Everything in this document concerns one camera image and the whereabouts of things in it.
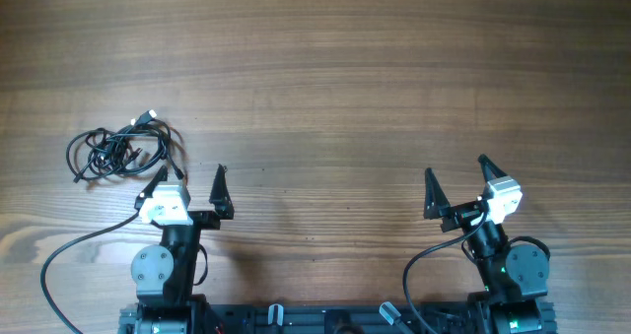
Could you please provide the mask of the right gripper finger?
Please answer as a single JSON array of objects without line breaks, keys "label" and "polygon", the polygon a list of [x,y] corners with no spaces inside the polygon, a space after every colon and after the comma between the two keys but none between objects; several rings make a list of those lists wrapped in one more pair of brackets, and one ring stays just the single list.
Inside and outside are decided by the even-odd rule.
[{"label": "right gripper finger", "polygon": [[450,213],[451,204],[445,195],[433,170],[425,169],[425,203],[423,217],[436,220],[446,217]]},{"label": "right gripper finger", "polygon": [[481,154],[478,157],[478,162],[481,166],[481,171],[486,182],[491,180],[505,177],[507,174],[502,171],[497,165],[495,165],[485,154]]}]

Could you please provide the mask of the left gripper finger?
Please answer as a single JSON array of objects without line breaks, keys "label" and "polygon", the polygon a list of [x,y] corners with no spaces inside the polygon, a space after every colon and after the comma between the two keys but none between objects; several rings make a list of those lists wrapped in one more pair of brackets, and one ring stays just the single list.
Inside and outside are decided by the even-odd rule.
[{"label": "left gripper finger", "polygon": [[160,182],[168,180],[168,173],[169,173],[168,172],[168,168],[166,166],[160,167],[160,169],[155,174],[155,176],[152,178],[152,180],[137,195],[137,197],[135,199],[135,202],[134,202],[134,209],[135,210],[140,210],[142,208],[144,202],[147,199],[152,198],[153,191],[155,190],[156,186]]},{"label": "left gripper finger", "polygon": [[235,208],[228,190],[226,173],[227,168],[218,164],[209,202],[214,206],[215,213],[221,219],[232,220],[235,215]]}]

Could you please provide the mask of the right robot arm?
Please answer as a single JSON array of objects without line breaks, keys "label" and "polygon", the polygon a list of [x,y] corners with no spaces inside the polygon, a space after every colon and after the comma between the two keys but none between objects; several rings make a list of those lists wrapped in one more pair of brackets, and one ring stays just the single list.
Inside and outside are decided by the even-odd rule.
[{"label": "right robot arm", "polygon": [[424,217],[442,221],[444,233],[461,230],[455,240],[484,285],[462,302],[417,307],[423,333],[556,333],[548,294],[551,252],[531,236],[507,237],[503,222],[523,198],[520,184],[487,156],[478,158],[485,186],[473,201],[453,205],[431,169],[425,170]]}]

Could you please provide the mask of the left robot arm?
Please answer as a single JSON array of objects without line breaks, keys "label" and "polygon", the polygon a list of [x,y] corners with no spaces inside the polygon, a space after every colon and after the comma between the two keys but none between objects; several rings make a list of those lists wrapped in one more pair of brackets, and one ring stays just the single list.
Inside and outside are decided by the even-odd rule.
[{"label": "left robot arm", "polygon": [[134,208],[144,224],[162,231],[157,245],[142,248],[130,272],[138,302],[120,312],[118,331],[127,334],[223,333],[222,319],[207,298],[193,292],[208,275],[195,276],[197,256],[207,254],[200,242],[204,230],[218,230],[235,209],[227,182],[227,168],[219,165],[209,203],[211,210],[190,211],[190,194],[183,180],[168,181],[161,167],[136,197]]}]

